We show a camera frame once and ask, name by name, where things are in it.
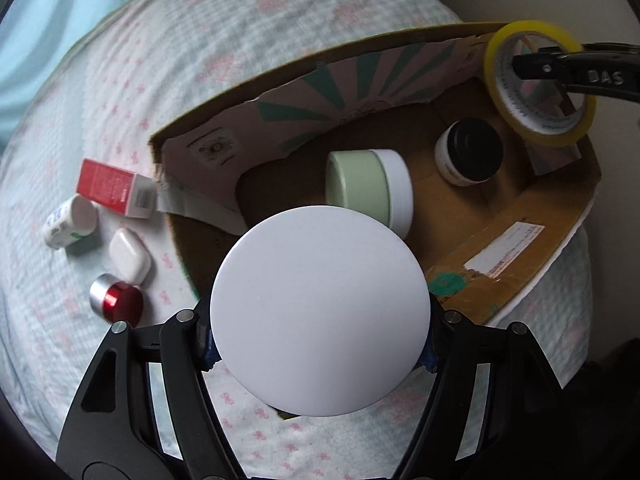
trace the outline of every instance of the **barcode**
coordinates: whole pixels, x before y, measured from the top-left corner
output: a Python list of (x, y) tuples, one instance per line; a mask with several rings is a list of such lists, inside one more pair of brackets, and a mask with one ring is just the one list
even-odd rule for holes
[(142, 209), (149, 209), (153, 200), (153, 192), (151, 190), (140, 190), (136, 196), (135, 206)]

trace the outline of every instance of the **silver lid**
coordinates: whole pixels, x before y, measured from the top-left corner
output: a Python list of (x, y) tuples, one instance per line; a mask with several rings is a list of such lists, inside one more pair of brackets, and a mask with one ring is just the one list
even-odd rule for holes
[(102, 312), (102, 302), (107, 295), (107, 291), (118, 282), (121, 282), (113, 274), (108, 272), (98, 276), (98, 278), (91, 284), (89, 289), (89, 304), (91, 309), (100, 317), (104, 317)]

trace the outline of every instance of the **beige wall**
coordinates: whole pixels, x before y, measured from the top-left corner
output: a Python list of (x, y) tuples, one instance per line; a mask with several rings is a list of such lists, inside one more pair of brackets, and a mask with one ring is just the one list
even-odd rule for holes
[[(581, 42), (640, 44), (625, 0), (441, 0), (465, 21), (539, 19)], [(591, 140), (603, 179), (588, 219), (593, 267), (591, 356), (640, 336), (640, 106), (600, 98)]]

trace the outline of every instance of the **blue curtain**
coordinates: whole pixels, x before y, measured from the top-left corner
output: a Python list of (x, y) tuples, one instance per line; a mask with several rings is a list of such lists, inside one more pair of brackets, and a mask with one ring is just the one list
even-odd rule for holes
[(69, 48), (128, 0), (14, 0), (0, 23), (0, 154)]

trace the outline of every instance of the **white jar with black lid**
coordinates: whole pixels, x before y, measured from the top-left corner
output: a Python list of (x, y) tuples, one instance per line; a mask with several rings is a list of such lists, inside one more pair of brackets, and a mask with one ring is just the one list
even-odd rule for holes
[(436, 166), (454, 186), (489, 180), (502, 164), (504, 150), (498, 132), (486, 121), (468, 117), (453, 123), (438, 139)]

